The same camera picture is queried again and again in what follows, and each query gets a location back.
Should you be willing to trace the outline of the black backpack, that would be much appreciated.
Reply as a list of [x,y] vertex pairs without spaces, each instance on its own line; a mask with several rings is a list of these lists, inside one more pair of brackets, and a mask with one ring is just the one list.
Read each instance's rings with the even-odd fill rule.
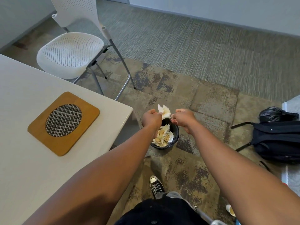
[[248,143],[238,147],[237,152],[253,162],[263,165],[268,171],[266,162],[300,165],[300,121],[279,122],[243,122],[233,125],[231,129],[251,125],[245,130]]

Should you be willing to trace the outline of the wooden trivet with metal mesh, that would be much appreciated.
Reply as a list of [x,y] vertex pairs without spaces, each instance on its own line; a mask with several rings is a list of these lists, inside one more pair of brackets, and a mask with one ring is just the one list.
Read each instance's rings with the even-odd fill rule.
[[32,121],[27,131],[61,157],[71,150],[99,114],[98,108],[67,91]]

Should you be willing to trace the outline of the stained paper towel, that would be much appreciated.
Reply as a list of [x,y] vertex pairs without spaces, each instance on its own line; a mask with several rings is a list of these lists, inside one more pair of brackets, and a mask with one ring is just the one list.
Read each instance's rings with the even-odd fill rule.
[[165,105],[160,106],[160,104],[158,104],[158,112],[161,113],[162,120],[171,119],[171,112],[167,106],[165,106]]

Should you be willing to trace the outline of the person's left forearm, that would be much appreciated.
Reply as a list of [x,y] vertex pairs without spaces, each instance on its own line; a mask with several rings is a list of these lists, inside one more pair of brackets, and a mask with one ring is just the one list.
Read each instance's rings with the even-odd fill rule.
[[145,125],[83,167],[23,225],[106,225],[160,126]]

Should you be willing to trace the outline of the person's black garment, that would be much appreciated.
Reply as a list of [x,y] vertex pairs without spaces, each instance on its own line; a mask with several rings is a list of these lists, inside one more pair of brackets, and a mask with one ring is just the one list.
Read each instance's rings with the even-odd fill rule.
[[125,213],[114,225],[209,225],[183,199],[147,199]]

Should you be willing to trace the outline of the person's right hand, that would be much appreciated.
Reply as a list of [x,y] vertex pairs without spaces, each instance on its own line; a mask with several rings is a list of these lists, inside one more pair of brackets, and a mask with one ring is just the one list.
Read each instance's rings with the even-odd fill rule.
[[186,125],[181,127],[183,127],[188,134],[193,134],[194,130],[199,125],[200,124],[195,118],[194,113],[191,110],[186,109]]

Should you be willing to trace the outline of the black trash bin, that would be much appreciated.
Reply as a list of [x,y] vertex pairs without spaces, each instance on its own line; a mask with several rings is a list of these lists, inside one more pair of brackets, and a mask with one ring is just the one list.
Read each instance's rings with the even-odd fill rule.
[[171,143],[169,143],[166,147],[157,147],[157,146],[153,145],[152,142],[151,142],[150,145],[152,147],[154,147],[154,148],[156,148],[158,150],[165,150],[165,149],[173,147],[174,144],[178,141],[179,136],[180,136],[180,134],[179,134],[179,127],[177,125],[173,124],[170,119],[164,119],[164,120],[162,120],[161,126],[168,125],[168,124],[170,124],[170,130],[174,133],[174,139],[173,139],[173,141]]

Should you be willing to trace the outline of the black plastic bag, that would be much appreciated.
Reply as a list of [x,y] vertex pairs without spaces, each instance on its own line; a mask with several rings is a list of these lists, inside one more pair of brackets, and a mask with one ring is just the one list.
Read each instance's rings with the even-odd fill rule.
[[266,122],[283,122],[283,121],[298,121],[299,114],[286,112],[283,109],[272,106],[262,110],[259,114],[260,123]]

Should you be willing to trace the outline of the person's right forearm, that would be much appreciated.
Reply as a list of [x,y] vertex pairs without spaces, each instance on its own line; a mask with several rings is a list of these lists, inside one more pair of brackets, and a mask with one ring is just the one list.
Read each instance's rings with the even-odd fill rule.
[[300,225],[300,197],[279,178],[216,138],[197,121],[185,126],[241,225]]

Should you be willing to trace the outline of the white perforated plastic chair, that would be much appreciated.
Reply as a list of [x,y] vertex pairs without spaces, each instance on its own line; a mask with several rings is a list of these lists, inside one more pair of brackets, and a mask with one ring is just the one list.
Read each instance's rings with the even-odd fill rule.
[[[96,73],[91,67],[96,65],[104,78],[107,79],[97,63],[97,58],[101,54],[106,53],[109,47],[113,47],[128,73],[128,79],[115,100],[117,101],[120,98],[130,81],[136,90],[133,77],[122,55],[106,27],[99,21],[96,0],[51,0],[51,2],[56,9],[56,13],[52,15],[52,18],[66,33],[59,35],[39,49],[36,57],[39,67],[43,71],[61,79],[75,79],[74,84],[80,80],[82,75],[91,71],[100,94],[104,95]],[[109,41],[109,44],[105,45],[104,41],[97,36],[70,32],[66,28],[80,19],[87,19],[94,23]]]

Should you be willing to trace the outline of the crumpled paper waste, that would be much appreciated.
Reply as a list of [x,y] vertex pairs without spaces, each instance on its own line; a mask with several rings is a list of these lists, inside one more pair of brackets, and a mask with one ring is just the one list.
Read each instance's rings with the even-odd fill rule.
[[161,126],[157,136],[152,140],[152,144],[157,147],[166,147],[174,139],[174,133],[170,130],[170,124]]

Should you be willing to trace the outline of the person's left hand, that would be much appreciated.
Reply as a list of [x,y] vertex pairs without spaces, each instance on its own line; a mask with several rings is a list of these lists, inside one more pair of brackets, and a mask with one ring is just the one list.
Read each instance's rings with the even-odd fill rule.
[[145,112],[142,116],[142,126],[143,128],[149,128],[152,131],[157,132],[161,127],[162,121],[155,121],[151,118],[151,110]]

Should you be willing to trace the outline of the black and white sneaker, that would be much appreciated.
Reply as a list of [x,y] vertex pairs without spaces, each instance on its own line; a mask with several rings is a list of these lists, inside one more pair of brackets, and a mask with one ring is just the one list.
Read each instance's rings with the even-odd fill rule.
[[152,175],[149,178],[149,185],[154,199],[160,199],[163,197],[165,193],[165,189],[163,187],[162,182],[158,179],[158,177]]

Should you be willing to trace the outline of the person's grey trouser leg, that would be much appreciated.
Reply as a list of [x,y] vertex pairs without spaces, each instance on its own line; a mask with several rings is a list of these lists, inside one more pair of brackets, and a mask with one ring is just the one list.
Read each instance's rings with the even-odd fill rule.
[[191,206],[191,204],[182,198],[182,196],[178,193],[178,192],[175,192],[175,191],[171,191],[171,192],[159,192],[157,194],[155,194],[155,199],[161,199],[163,197],[170,197],[170,198],[178,198],[178,199],[182,199],[184,200],[187,204],[189,204]]

